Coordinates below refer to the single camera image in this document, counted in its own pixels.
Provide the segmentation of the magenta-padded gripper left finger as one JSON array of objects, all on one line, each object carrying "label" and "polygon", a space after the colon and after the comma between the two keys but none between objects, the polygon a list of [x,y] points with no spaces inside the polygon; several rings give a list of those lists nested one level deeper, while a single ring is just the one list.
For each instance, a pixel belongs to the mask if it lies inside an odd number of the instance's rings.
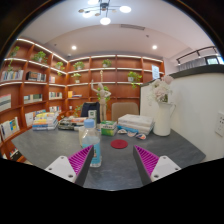
[{"label": "magenta-padded gripper left finger", "polygon": [[83,186],[93,155],[94,147],[87,146],[69,157],[59,156],[46,168],[46,171]]}]

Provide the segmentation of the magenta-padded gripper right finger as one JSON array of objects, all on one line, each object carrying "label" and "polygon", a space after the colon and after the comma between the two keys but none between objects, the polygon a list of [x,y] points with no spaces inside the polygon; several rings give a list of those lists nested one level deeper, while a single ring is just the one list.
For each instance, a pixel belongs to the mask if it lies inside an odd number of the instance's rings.
[{"label": "magenta-padded gripper right finger", "polygon": [[143,185],[180,170],[180,167],[169,157],[165,155],[157,156],[137,145],[133,147],[133,156]]}]

